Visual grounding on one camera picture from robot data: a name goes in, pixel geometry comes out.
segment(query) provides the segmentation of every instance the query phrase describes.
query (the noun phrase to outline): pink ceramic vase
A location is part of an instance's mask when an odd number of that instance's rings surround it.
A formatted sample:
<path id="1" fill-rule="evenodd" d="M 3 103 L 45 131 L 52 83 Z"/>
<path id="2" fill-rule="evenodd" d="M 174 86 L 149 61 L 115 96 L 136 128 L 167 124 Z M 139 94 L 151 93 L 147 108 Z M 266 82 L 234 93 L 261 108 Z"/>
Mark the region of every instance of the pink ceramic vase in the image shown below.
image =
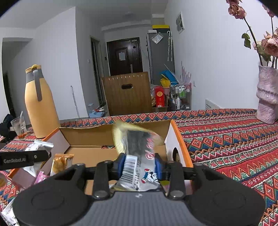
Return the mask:
<path id="1" fill-rule="evenodd" d="M 259 66 L 257 97 L 260 99 L 257 119 L 267 124 L 275 122 L 275 106 L 278 104 L 278 70 Z"/>

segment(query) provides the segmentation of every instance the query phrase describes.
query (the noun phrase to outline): table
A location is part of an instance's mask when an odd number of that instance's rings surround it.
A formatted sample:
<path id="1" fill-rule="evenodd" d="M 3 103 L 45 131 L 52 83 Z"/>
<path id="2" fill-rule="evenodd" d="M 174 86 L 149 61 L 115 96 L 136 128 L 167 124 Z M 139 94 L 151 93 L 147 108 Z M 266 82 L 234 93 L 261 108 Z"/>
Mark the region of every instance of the table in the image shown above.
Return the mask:
<path id="1" fill-rule="evenodd" d="M 278 122 L 265 124 L 254 109 L 214 109 L 110 116 L 63 123 L 63 127 L 89 127 L 174 119 L 193 163 L 202 163 L 255 189 L 265 200 L 259 226 L 278 223 Z M 14 139 L 2 151 L 23 151 L 35 136 Z M 0 189 L 0 211 L 18 194 L 12 181 Z"/>

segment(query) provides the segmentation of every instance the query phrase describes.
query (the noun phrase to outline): thermos handle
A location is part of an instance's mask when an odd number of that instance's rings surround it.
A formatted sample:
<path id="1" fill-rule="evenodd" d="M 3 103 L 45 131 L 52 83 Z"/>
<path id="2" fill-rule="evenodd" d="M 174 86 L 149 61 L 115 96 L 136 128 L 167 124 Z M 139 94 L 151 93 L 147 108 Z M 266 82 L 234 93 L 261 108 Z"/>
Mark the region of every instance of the thermos handle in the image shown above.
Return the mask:
<path id="1" fill-rule="evenodd" d="M 43 97 L 41 94 L 41 84 L 39 82 L 38 70 L 33 71 L 33 76 L 34 76 L 34 80 L 35 80 L 35 88 L 36 88 L 36 92 L 37 92 L 38 101 L 42 101 Z"/>

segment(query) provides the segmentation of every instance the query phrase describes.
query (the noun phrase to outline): yellow bag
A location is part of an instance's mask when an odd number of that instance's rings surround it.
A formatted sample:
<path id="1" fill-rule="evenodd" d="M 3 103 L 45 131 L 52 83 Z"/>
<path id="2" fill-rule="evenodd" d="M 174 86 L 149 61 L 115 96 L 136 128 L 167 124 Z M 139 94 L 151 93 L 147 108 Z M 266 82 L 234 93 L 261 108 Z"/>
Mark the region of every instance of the yellow bag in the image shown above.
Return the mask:
<path id="1" fill-rule="evenodd" d="M 163 74 L 161 74 L 161 75 L 163 76 L 162 79 L 160 79 L 160 83 L 161 83 L 162 87 L 169 88 L 170 84 L 171 84 L 170 80 L 167 77 L 165 77 L 165 75 L 163 75 Z"/>

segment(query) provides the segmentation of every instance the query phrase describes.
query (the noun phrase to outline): gray refrigerator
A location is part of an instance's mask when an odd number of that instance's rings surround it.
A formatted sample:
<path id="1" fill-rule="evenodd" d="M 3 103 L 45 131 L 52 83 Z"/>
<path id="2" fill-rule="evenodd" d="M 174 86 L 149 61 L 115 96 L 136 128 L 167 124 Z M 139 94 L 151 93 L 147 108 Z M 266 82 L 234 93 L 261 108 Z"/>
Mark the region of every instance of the gray refrigerator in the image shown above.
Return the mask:
<path id="1" fill-rule="evenodd" d="M 173 56 L 173 61 L 171 61 L 171 53 L 168 61 L 169 34 L 162 33 L 163 38 L 157 44 L 152 40 L 155 35 L 156 33 L 147 33 L 147 49 L 148 49 L 150 73 L 151 73 L 150 77 L 151 77 L 152 84 L 161 85 L 160 79 L 162 78 L 162 76 L 160 72 L 167 70 L 165 65 L 169 68 L 170 71 L 175 72 L 175 64 L 174 64 L 174 56 Z"/>

